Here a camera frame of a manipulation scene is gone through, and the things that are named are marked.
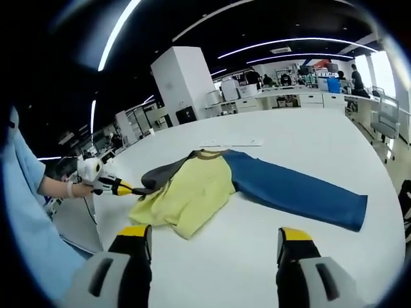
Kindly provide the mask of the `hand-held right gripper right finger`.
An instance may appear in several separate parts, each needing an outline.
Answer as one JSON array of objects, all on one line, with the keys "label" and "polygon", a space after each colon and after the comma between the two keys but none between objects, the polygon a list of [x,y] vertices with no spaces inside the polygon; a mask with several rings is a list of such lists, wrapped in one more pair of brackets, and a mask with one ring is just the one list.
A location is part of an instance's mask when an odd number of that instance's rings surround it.
[{"label": "hand-held right gripper right finger", "polygon": [[282,227],[278,232],[279,307],[374,307],[360,297],[354,279],[331,257],[320,254],[309,234]]}]

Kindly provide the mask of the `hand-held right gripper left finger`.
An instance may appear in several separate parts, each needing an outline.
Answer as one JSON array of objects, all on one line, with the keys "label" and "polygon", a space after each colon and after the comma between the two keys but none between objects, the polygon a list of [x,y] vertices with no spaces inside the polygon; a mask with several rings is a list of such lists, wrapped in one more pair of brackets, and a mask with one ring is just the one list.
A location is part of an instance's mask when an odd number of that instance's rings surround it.
[{"label": "hand-held right gripper left finger", "polygon": [[151,262],[152,226],[125,227],[76,272],[61,306],[148,307]]}]

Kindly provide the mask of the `person's left hand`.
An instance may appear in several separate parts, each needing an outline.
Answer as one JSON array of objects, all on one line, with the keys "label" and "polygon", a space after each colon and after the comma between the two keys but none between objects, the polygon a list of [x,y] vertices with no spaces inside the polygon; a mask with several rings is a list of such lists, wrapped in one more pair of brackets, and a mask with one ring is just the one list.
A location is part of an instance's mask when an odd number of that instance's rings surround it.
[{"label": "person's left hand", "polygon": [[72,192],[75,198],[85,198],[93,193],[94,187],[85,183],[72,185]]}]

